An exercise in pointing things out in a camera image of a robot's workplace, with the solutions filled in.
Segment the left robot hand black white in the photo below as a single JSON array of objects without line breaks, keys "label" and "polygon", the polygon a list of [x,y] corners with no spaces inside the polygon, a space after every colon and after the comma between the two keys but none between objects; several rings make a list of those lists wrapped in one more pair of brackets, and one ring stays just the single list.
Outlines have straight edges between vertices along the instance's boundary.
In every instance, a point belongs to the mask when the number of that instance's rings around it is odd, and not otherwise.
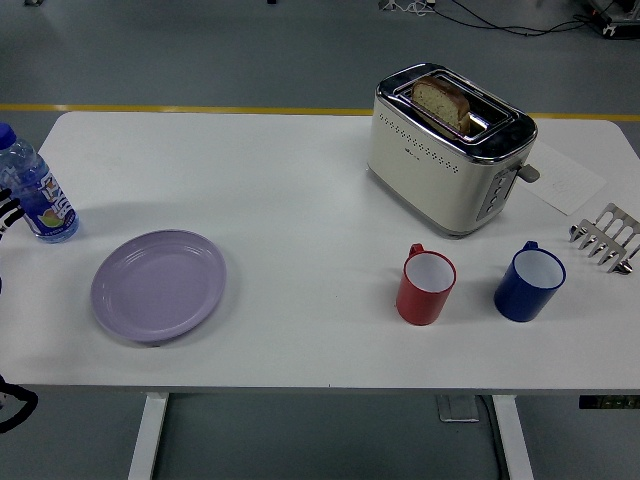
[{"label": "left robot hand black white", "polygon": [[3,235],[14,223],[25,215],[20,200],[14,198],[12,191],[2,188],[0,193],[0,234]]}]

